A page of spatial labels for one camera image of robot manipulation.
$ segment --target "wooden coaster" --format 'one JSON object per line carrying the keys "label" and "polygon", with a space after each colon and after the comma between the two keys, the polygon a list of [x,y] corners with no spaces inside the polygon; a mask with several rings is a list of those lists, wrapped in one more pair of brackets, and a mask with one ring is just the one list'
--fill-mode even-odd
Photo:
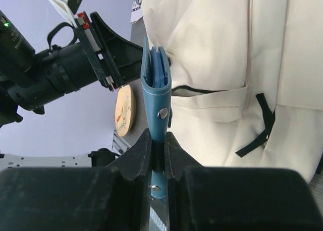
{"label": "wooden coaster", "polygon": [[129,85],[118,91],[115,123],[119,137],[127,135],[131,129],[136,115],[136,101],[133,91]]}

